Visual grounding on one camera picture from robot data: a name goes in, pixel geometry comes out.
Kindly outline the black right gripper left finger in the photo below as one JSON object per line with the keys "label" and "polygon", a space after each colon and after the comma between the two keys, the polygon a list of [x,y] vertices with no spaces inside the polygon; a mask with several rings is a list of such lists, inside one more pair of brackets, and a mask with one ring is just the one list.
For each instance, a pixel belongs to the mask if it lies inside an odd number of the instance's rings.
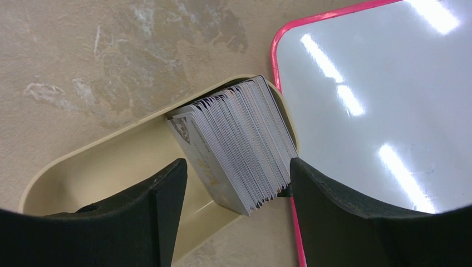
{"label": "black right gripper left finger", "polygon": [[170,266],[188,179],[184,159],[74,213],[1,211],[2,266]]}

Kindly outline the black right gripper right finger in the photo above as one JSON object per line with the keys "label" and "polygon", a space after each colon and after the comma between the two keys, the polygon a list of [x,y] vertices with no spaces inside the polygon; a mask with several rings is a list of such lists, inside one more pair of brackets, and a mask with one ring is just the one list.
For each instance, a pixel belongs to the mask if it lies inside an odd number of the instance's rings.
{"label": "black right gripper right finger", "polygon": [[358,192],[299,158],[291,186],[308,266],[470,266],[471,207],[428,214]]}

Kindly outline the stack of credit cards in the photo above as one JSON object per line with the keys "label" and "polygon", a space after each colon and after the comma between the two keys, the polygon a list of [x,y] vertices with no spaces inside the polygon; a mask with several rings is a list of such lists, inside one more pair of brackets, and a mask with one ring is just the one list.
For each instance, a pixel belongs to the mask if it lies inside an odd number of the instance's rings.
{"label": "stack of credit cards", "polygon": [[290,184],[296,142],[261,76],[225,85],[166,115],[166,123],[214,202],[250,215]]}

